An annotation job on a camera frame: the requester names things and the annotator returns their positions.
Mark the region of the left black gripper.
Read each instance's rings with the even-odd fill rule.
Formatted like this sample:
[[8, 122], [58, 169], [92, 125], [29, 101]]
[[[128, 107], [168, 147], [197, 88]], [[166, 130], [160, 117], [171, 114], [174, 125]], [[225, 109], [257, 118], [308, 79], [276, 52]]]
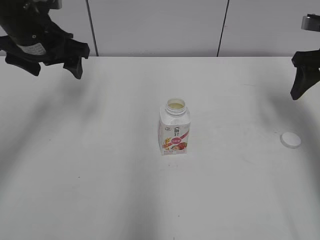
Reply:
[[63, 64], [63, 68], [80, 80], [82, 59], [90, 55], [87, 43], [61, 29], [50, 17], [49, 9], [2, 9], [0, 26], [6, 35], [0, 37], [5, 62], [38, 76], [40, 63]]

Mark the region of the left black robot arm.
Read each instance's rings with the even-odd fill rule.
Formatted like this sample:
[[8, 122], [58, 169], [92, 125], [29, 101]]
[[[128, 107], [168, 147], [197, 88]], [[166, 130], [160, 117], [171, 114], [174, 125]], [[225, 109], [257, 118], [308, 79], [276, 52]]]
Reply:
[[76, 79], [83, 75], [82, 59], [87, 59], [87, 43], [74, 40], [72, 33], [61, 29], [49, 16], [59, 10], [60, 0], [2, 0], [0, 26], [6, 32], [0, 38], [0, 49], [6, 53], [5, 62], [34, 76], [40, 64], [62, 64]]

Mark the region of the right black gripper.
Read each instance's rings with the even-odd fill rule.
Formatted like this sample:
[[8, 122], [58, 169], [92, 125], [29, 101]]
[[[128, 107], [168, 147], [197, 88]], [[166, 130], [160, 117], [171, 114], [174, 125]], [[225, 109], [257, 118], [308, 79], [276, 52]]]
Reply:
[[320, 81], [320, 50], [297, 51], [291, 61], [297, 69], [290, 95], [296, 101]]

